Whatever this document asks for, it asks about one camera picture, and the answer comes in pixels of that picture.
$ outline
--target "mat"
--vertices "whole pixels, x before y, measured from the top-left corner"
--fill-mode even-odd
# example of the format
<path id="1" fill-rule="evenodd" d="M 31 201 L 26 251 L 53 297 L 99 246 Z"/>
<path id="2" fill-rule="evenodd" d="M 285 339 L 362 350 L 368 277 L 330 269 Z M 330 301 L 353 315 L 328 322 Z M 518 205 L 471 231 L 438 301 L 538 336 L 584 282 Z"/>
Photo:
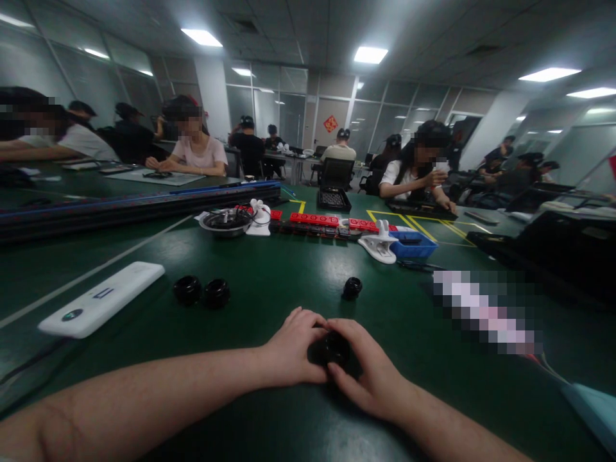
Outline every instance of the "mat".
<path id="1" fill-rule="evenodd" d="M 115 175 L 108 175 L 107 178 L 111 178 L 113 180 L 128 180 L 128 181 L 136 181 L 141 183 L 156 183 L 156 184 L 164 184 L 168 186 L 182 186 L 187 183 L 191 183 L 193 181 L 201 180 L 204 178 L 201 175 L 189 175 L 188 173 L 176 173 L 173 172 L 173 176 L 169 178 L 158 180 L 156 178 L 144 178 L 144 173 L 152 173 L 154 170 L 150 169 L 139 169 L 133 170 L 129 172 L 116 173 Z"/>

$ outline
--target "black rubber grommet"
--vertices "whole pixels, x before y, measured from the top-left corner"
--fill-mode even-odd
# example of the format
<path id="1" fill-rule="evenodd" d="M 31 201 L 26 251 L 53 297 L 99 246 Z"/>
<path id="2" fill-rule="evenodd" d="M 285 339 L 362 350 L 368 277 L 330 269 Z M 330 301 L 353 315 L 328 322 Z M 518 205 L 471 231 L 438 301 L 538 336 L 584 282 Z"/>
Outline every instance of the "black rubber grommet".
<path id="1" fill-rule="evenodd" d="M 345 288 L 342 296 L 347 300 L 355 300 L 361 292 L 362 285 L 358 278 L 351 277 L 345 283 Z"/>
<path id="2" fill-rule="evenodd" d="M 214 279 L 207 283 L 203 291 L 203 304 L 206 308 L 223 308 L 231 298 L 229 285 L 224 279 Z"/>
<path id="3" fill-rule="evenodd" d="M 201 298 L 201 282 L 195 276 L 184 276 L 173 285 L 173 294 L 182 305 L 194 305 Z"/>

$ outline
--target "pink shirt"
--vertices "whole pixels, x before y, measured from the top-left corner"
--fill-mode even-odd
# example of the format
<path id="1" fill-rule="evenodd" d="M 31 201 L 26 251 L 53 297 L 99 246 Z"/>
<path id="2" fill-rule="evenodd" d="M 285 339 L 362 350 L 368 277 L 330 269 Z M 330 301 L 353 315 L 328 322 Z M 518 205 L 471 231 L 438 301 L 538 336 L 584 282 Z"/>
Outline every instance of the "pink shirt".
<path id="1" fill-rule="evenodd" d="M 210 137 L 207 142 L 205 152 L 195 154 L 191 148 L 191 139 L 189 137 L 181 137 L 175 144 L 172 154 L 180 160 L 186 162 L 186 165 L 197 168 L 213 168 L 215 161 L 227 162 L 227 153 L 223 144 L 215 138 Z"/>

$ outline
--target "white t-shirt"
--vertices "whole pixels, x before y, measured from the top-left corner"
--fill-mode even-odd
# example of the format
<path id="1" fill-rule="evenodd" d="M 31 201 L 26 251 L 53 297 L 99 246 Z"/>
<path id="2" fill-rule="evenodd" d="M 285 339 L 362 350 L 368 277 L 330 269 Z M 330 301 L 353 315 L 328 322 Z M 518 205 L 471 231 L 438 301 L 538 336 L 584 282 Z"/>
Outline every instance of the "white t-shirt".
<path id="1" fill-rule="evenodd" d="M 402 165 L 401 160 L 394 160 L 393 162 L 390 162 L 387 165 L 387 170 L 385 170 L 385 175 L 383 175 L 383 179 L 381 180 L 379 185 L 382 185 L 383 183 L 389 183 L 393 185 L 396 182 L 396 178 L 398 178 L 401 165 Z M 411 169 L 407 169 L 407 171 L 404 173 L 404 176 L 402 177 L 402 181 L 400 181 L 400 184 L 412 183 L 414 181 L 417 181 L 418 179 L 419 178 L 411 174 Z M 403 192 L 402 194 L 398 194 L 397 196 L 395 196 L 394 199 L 402 199 L 402 200 L 408 199 L 411 193 L 412 191 Z"/>
<path id="2" fill-rule="evenodd" d="M 120 160 L 115 151 L 101 137 L 77 124 L 70 126 L 66 135 L 57 143 L 52 135 L 25 135 L 19 140 L 34 148 L 50 148 L 57 144 L 96 160 Z"/>
<path id="3" fill-rule="evenodd" d="M 225 165 L 229 165 L 227 161 L 227 153 L 225 147 L 216 138 L 210 137 L 210 141 L 207 142 L 205 152 L 195 154 L 191 148 L 191 139 L 189 137 L 181 137 L 175 144 L 173 152 L 171 153 L 177 156 L 180 160 L 186 162 L 186 165 L 197 168 L 214 168 L 216 161 L 224 162 Z"/>
<path id="4" fill-rule="evenodd" d="M 327 157 L 342 160 L 355 160 L 357 158 L 357 153 L 355 149 L 349 148 L 346 144 L 333 144 L 325 150 L 321 156 L 321 161 L 324 162 Z"/>

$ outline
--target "door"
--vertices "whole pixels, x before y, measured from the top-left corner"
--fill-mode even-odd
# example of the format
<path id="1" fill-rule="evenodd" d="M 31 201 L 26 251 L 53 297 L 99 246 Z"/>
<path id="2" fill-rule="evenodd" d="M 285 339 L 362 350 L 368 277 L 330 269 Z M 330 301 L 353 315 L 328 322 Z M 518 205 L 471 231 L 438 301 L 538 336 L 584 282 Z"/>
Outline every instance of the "door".
<path id="1" fill-rule="evenodd" d="M 348 101 L 319 98 L 319 108 L 316 113 L 316 130 L 314 132 L 314 147 L 330 146 L 336 142 L 336 134 L 345 128 L 347 120 Z"/>

